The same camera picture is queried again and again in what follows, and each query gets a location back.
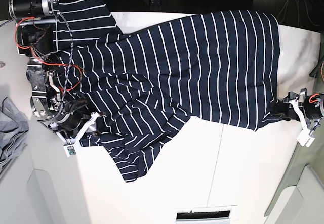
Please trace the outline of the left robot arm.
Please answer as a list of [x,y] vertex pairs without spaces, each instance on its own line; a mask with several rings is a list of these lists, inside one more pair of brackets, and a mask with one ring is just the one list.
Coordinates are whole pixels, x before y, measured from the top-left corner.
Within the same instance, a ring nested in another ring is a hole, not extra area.
[[310,137],[323,124],[323,58],[313,67],[282,68],[277,76],[277,94],[263,124],[297,121]]

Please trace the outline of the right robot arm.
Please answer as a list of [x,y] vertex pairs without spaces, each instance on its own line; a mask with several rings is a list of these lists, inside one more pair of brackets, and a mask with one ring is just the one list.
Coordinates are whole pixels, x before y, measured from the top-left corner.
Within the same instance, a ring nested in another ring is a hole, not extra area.
[[9,13],[18,53],[29,58],[33,115],[67,146],[98,138],[102,114],[78,91],[80,83],[69,79],[86,76],[72,60],[78,49],[119,31],[103,0],[9,0]]

